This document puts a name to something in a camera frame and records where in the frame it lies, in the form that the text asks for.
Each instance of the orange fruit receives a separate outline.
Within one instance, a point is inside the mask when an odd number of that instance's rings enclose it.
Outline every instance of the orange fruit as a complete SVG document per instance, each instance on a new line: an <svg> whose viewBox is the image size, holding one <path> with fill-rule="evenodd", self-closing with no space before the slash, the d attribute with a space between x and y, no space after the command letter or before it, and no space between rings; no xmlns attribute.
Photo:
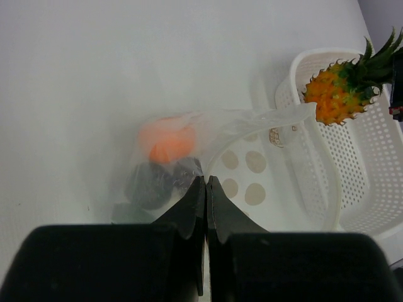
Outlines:
<svg viewBox="0 0 403 302"><path fill-rule="evenodd" d="M153 162L167 164L188 156L196 145L196 132L191 125L174 126L179 118L163 118L146 124L139 131L139 145Z"/></svg>

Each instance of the dark object in bag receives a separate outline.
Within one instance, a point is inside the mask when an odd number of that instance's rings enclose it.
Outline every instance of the dark object in bag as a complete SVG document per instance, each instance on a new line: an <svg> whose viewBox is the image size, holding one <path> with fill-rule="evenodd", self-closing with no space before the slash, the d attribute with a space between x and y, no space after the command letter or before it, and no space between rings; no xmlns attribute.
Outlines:
<svg viewBox="0 0 403 302"><path fill-rule="evenodd" d="M176 162L174 166L174 186L180 196L185 195L196 176L202 176L200 161L194 157L185 157Z"/></svg>
<svg viewBox="0 0 403 302"><path fill-rule="evenodd" d="M144 162L128 178L125 195L131 203L145 210L156 210L171 199L173 182L172 176L163 166Z"/></svg>

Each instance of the white table surface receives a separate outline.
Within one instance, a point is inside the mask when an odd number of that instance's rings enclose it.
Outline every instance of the white table surface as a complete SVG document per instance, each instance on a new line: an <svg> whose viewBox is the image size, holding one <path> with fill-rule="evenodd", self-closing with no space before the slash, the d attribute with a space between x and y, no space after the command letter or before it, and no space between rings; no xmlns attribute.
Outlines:
<svg viewBox="0 0 403 302"><path fill-rule="evenodd" d="M298 53L367 34L356 0L0 1L0 280L36 226L108 221L136 121L267 108Z"/></svg>

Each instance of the plastic bag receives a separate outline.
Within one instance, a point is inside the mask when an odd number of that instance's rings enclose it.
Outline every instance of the plastic bag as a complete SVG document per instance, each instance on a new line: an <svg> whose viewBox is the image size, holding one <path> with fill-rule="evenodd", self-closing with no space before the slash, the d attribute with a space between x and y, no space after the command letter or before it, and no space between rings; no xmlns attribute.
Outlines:
<svg viewBox="0 0 403 302"><path fill-rule="evenodd" d="M113 221L155 220L184 196L196 176L208 180L216 159L232 142L314 115L314 104L301 104L267 112L194 111L150 119L138 131L125 198L115 206Z"/></svg>

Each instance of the pineapple crown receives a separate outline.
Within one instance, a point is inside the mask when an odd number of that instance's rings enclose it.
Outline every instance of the pineapple crown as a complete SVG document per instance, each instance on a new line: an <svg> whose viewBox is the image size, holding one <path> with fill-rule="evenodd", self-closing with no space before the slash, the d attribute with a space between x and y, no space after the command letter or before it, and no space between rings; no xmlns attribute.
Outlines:
<svg viewBox="0 0 403 302"><path fill-rule="evenodd" d="M353 81L350 87L365 90L368 87L377 87L382 93L384 84L392 83L392 68L394 55L403 54L400 47L403 40L403 29L395 40L395 28L385 45L375 54L369 39L366 40L365 53L360 55L357 63L346 62L345 72L348 79Z"/></svg>

